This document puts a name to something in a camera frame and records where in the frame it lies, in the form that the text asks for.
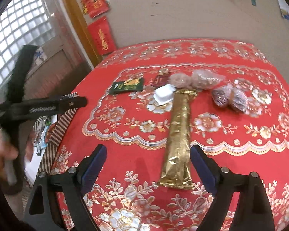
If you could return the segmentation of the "person's left hand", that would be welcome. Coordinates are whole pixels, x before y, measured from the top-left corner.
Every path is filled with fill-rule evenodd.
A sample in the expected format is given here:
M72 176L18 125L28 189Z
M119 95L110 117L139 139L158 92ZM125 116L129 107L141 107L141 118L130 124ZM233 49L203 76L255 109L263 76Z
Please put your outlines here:
M32 126L22 126L20 129L21 141L25 143L20 144L21 148L25 148L25 160L31 161L33 156L33 141L34 131ZM6 161L13 161L19 155L17 148L10 143L8 137L3 129L0 129L0 179L3 181L8 180L5 169Z

